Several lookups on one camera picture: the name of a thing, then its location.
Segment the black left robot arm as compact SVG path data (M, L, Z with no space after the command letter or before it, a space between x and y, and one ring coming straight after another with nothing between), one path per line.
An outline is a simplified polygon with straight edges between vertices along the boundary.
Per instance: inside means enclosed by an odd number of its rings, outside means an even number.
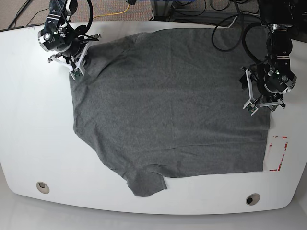
M260 0L258 5L261 22L249 24L242 36L243 48L254 61L248 69L242 68L245 76L240 80L243 89L248 89L249 94L249 99L243 108L251 115L254 115L261 107L267 107L271 111L278 106L285 108L283 96L296 84L296 75L290 67L293 44L288 28L299 25L307 2L305 0ZM263 61L257 59L246 44L248 31L262 25L268 29L267 55Z

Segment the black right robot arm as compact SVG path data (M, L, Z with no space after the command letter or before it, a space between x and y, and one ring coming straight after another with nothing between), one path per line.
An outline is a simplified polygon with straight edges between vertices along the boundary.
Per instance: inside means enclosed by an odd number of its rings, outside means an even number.
M63 57L67 64L75 67L75 62L82 53L87 40L86 33L93 22L93 6L90 1L90 19L87 25L73 28L70 18L78 9L76 0L52 0L44 28L38 32L38 42L45 51L57 52L56 57Z

